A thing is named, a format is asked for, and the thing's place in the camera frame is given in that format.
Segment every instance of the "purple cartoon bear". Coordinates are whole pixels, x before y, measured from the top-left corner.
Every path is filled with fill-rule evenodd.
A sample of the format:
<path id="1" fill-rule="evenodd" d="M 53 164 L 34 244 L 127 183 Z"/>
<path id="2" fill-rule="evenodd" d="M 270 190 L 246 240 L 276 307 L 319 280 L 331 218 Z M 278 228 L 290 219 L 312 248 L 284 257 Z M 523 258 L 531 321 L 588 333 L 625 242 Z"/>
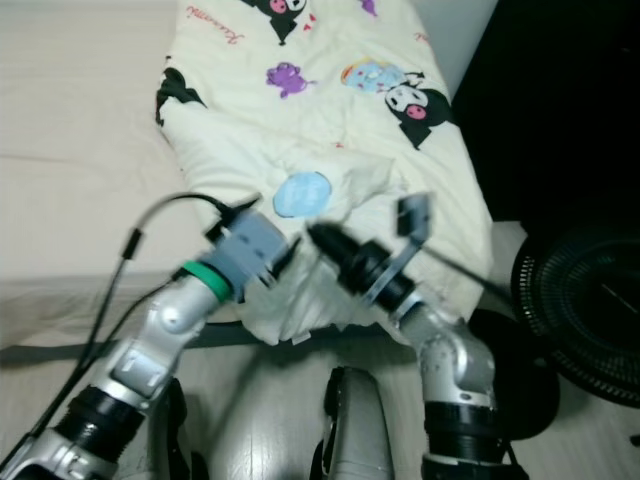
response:
<path id="1" fill-rule="evenodd" d="M 296 67 L 287 62 L 281 62 L 276 68 L 267 70 L 267 85 L 280 87 L 280 98 L 287 98 L 289 94 L 300 93 L 307 85 L 316 82 L 307 82 L 300 75 L 300 67 Z"/>

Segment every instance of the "bed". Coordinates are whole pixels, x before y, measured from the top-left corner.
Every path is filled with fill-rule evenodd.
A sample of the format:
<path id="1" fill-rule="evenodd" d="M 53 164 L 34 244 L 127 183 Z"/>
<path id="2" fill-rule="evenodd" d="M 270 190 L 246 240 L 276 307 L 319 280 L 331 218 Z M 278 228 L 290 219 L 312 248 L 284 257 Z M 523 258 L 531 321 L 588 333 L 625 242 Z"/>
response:
<path id="1" fill-rule="evenodd" d="M 357 81 L 354 83 L 358 72 L 373 69 L 384 72 L 393 87 L 410 80 L 426 81 L 427 87 L 416 86 L 416 89 L 436 92 L 428 99 L 430 105 L 448 102 L 428 36 L 419 19 L 411 13 L 409 4 L 403 2 L 396 12 L 381 1 L 354 0 L 348 15 L 331 28 L 344 28 L 343 23 L 353 21 L 357 15 L 359 31 L 365 34 L 359 37 L 361 43 L 355 50 L 339 53 L 346 56 L 327 70 L 321 59 L 327 52 L 337 52 L 342 47 L 310 40 L 313 36 L 317 38 L 322 22 L 329 25 L 327 19 L 331 12 L 321 2 L 274 0 L 273 8 L 295 12 L 282 23 L 274 22 L 264 14 L 259 2 L 219 1 L 225 8 L 217 13 L 213 1 L 178 2 L 177 7 L 173 2 L 1 7 L 5 14 L 0 15 L 0 39 L 3 45 L 14 46 L 0 50 L 3 80 L 0 84 L 3 112 L 0 124 L 2 347 L 82 343 L 128 229 L 159 197 L 192 189 L 233 201 L 240 198 L 240 192 L 247 193 L 246 185 L 236 191 L 225 190 L 225 184 L 233 182 L 221 183 L 221 177 L 211 175 L 211 172 L 198 173 L 202 162 L 194 160 L 198 155 L 186 151 L 198 140 L 189 136 L 185 125 L 198 124 L 199 120 L 193 120 L 198 116 L 217 115 L 213 125 L 226 125 L 227 130 L 216 129 L 217 150 L 213 150 L 216 154 L 242 153 L 234 131 L 248 132 L 249 138 L 262 138 L 260 129 L 266 128 L 265 122 L 269 122 L 271 114 L 260 116 L 254 110 L 251 115 L 234 115 L 239 111 L 236 109 L 252 103 L 251 95 L 246 92 L 253 91 L 254 83 L 242 80 L 247 77 L 234 80 L 229 75 L 218 77 L 215 84 L 204 81 L 209 78 L 206 72 L 212 61 L 225 61 L 224 46 L 245 48 L 246 44 L 255 41 L 251 34 L 257 35 L 256 32 L 260 32 L 258 42 L 268 39 L 273 42 L 273 48 L 287 49 L 296 42 L 307 42 L 309 49 L 305 54 L 310 55 L 302 58 L 300 52 L 292 53 L 292 59 L 275 63 L 268 59 L 273 65 L 269 63 L 269 68 L 261 70 L 259 82 L 271 98 L 268 105 L 260 108 L 284 104 L 294 106 L 294 110 L 300 112 L 309 108 L 310 104 L 304 103 L 306 94 L 314 90 L 335 91 L 340 95 L 339 99 L 333 97 L 335 102 L 352 102 L 356 106 L 350 110 L 336 109 L 336 112 L 342 112 L 340 115 L 343 116 L 354 112 L 361 115 L 377 96 L 376 108 L 389 115 L 384 120 L 385 132 L 389 125 L 397 129 L 393 133 L 378 132 L 373 137 L 358 137 L 345 134 L 345 129 L 341 130 L 331 117 L 331 124 L 337 126 L 330 132 L 330 129 L 322 130 L 322 115 L 328 114 L 322 112 L 305 125 L 306 132 L 315 132 L 312 144 L 304 132 L 281 124 L 270 133 L 276 135 L 278 141 L 261 143 L 259 150 L 272 152 L 291 147 L 304 152 L 310 159 L 331 161 L 335 156 L 345 159 L 346 163 L 351 162 L 356 167 L 350 172 L 356 171 L 359 178 L 366 179 L 367 188 L 371 189 L 358 197 L 358 205 L 373 197 L 377 204 L 367 213 L 369 220 L 375 220 L 369 221 L 369 227 L 365 226 L 367 222 L 352 223 L 350 227 L 363 237 L 384 237 L 394 250 L 401 245 L 393 239 L 394 200 L 401 193 L 419 190 L 420 186 L 435 191 L 438 202 L 432 246 L 480 274 L 488 272 L 491 220 L 454 120 L 443 114 L 429 133 L 416 133 L 410 126 L 405 127 L 393 110 L 388 110 L 390 88 L 377 91 L 374 87 L 368 92 L 368 85 L 362 88 Z M 236 13 L 246 23 L 232 27 L 230 20 Z M 381 29 L 366 34 L 364 22 L 374 22 L 385 15 L 394 16 L 393 21 L 387 27 L 383 24 Z M 400 21 L 406 22 L 406 34 L 411 42 L 405 51 L 385 46 L 392 38 L 389 35 L 393 33 L 393 27 L 397 28 Z M 210 50 L 192 48 L 190 42 L 197 43 L 203 38 L 211 42 Z M 377 58 L 370 56 L 372 46 Z M 199 57 L 189 58 L 192 54 Z M 255 54 L 247 55 L 245 60 L 255 59 Z M 324 81 L 329 70 L 332 86 Z M 292 74 L 296 79 L 293 83 L 289 80 L 289 83 L 283 83 L 284 74 Z M 200 101 L 180 99 L 181 95 L 172 90 L 176 82 L 182 85 L 184 92 L 195 91 Z M 225 95 L 235 95 L 235 104 L 221 102 Z M 422 113 L 416 109 L 414 115 L 417 118 Z M 299 118 L 292 117 L 290 121 L 295 123 Z M 365 123 L 369 121 L 366 115 L 358 118 L 364 119 Z M 375 122 L 369 124 L 377 128 Z M 281 141 L 282 135 L 289 143 Z M 385 141 L 376 143 L 376 138 Z M 426 151 L 425 141 L 430 142 Z M 202 152 L 200 146 L 195 149 Z M 376 155 L 382 160 L 371 160 Z M 391 163 L 395 165 L 394 162 L 405 155 L 426 155 L 435 164 L 440 162 L 431 170 L 433 174 L 429 176 L 428 185 L 424 184 L 424 175 L 419 172 L 407 176 L 405 171 L 398 176 L 395 167 L 385 160 L 393 157 Z M 439 160 L 443 156 L 453 160 L 443 163 Z M 367 159 L 377 167 L 366 166 Z M 340 169 L 333 172 L 335 179 L 344 178 L 342 172 Z M 371 172 L 382 172 L 379 184 L 371 186 L 368 177 L 376 176 Z M 261 208 L 293 236 L 302 230 L 309 217 L 299 216 L 290 227 L 291 216 L 275 212 L 277 184 L 289 176 L 288 171 L 286 175 L 279 173 L 273 185 L 261 191 L 267 197 Z M 332 184 L 332 187 L 336 191 L 340 188 L 348 191 L 350 185 L 336 187 Z M 343 209 L 339 219 L 347 221 L 354 217 L 354 208 L 352 203 Z M 180 205 L 154 223 L 141 255 L 116 296 L 116 312 L 160 282 L 181 261 L 207 247 L 201 235 L 209 221 L 206 215 L 192 205 Z M 379 221 L 381 216 L 384 217 L 382 223 Z M 428 258 L 414 262 L 412 268 L 421 280 L 431 281 L 431 287 L 449 298 L 461 314 L 468 316 L 471 313 L 481 294 L 477 286 Z M 326 277 L 320 276 L 318 281 L 325 284 Z M 292 291 L 295 293 L 295 289 L 289 289 L 287 295 L 291 296 Z M 330 292 L 325 296 L 331 298 Z M 269 297 L 260 297 L 254 305 L 264 305 L 265 298 Z M 284 297 L 277 296 L 277 292 L 271 298 L 285 301 L 282 300 Z M 277 331 L 262 331 L 256 326 L 260 312 L 255 308 L 252 311 L 251 302 L 247 303 L 244 310 L 229 310 L 216 320 L 240 317 L 250 321 L 248 325 L 253 327 L 254 334 L 269 343 L 301 334 L 299 329 L 285 331 L 284 327 Z M 320 323 L 314 319 L 305 325 L 319 326 Z"/>

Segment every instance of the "wooden floor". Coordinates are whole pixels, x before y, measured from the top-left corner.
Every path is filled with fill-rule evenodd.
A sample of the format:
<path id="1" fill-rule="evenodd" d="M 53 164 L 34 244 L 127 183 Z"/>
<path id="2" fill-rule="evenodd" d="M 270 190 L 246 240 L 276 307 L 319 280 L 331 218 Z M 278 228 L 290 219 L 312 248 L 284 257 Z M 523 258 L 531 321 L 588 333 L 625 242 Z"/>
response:
<path id="1" fill-rule="evenodd" d="M 494 278 L 508 279 L 524 239 L 513 224 L 495 231 Z M 503 309 L 490 298 L 483 306 Z M 369 370 L 380 384 L 399 479 L 419 478 L 426 439 L 420 380 L 413 352 L 386 338 L 311 341 L 297 347 L 261 345 L 191 350 L 178 378 L 187 395 L 187 430 L 205 455 L 212 479 L 303 480 L 322 435 L 322 398 L 331 370 Z M 0 370 L 0 455 L 50 401 L 71 362 Z M 640 478 L 640 411 L 592 397 L 562 382 L 562 405 L 540 436 L 516 442 L 532 479 Z M 126 450 L 118 478 L 147 469 L 144 432 Z"/>

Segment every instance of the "fan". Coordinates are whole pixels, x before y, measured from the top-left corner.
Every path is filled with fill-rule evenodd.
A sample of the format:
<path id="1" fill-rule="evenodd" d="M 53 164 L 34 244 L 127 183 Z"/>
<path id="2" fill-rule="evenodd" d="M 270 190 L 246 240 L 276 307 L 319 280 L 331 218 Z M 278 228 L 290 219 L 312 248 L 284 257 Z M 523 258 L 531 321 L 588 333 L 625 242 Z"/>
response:
<path id="1" fill-rule="evenodd" d="M 560 373 L 640 408 L 640 223 L 629 218 L 534 232 L 511 281 L 516 315 Z"/>

